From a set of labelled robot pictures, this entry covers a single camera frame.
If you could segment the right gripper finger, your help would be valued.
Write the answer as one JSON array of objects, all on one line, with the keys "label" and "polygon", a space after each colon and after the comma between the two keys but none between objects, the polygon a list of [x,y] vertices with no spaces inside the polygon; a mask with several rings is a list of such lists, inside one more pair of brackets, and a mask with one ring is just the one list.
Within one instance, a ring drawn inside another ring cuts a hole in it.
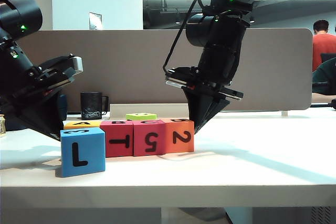
[{"label": "right gripper finger", "polygon": [[194,122],[194,132],[197,133],[214,116],[214,98],[195,90],[183,91],[188,102],[189,119]]},{"label": "right gripper finger", "polygon": [[207,109],[204,118],[199,126],[201,129],[210,119],[212,119],[218,112],[223,110],[226,106],[230,104],[230,101],[226,99],[215,100],[211,103],[210,107]]}]

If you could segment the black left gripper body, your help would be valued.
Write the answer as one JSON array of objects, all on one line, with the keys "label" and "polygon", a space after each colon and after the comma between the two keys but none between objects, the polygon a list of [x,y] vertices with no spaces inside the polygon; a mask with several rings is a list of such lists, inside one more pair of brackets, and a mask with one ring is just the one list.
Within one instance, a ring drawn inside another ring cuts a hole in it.
[{"label": "black left gripper body", "polygon": [[2,81],[4,111],[58,108],[63,86],[73,82],[73,66],[33,66]]}]

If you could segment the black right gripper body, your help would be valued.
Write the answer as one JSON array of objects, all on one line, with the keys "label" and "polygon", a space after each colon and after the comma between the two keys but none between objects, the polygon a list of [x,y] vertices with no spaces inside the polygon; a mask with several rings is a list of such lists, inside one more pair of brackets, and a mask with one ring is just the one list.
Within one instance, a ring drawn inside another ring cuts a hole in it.
[{"label": "black right gripper body", "polygon": [[183,68],[186,77],[186,86],[183,88],[185,92],[193,95],[207,95],[212,98],[218,99],[235,99],[241,100],[243,93],[240,91],[232,90],[220,83],[211,82],[201,77],[197,68]]}]

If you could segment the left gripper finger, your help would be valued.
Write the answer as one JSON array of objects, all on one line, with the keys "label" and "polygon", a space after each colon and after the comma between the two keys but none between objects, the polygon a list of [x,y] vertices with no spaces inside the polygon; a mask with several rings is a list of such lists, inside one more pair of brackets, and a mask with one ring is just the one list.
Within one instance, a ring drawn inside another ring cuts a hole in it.
[{"label": "left gripper finger", "polygon": [[59,106],[57,100],[47,100],[20,108],[5,104],[5,119],[17,129],[24,126],[54,140],[59,140]]},{"label": "left gripper finger", "polygon": [[63,122],[60,116],[59,92],[34,108],[36,130],[54,140],[60,140]]}]

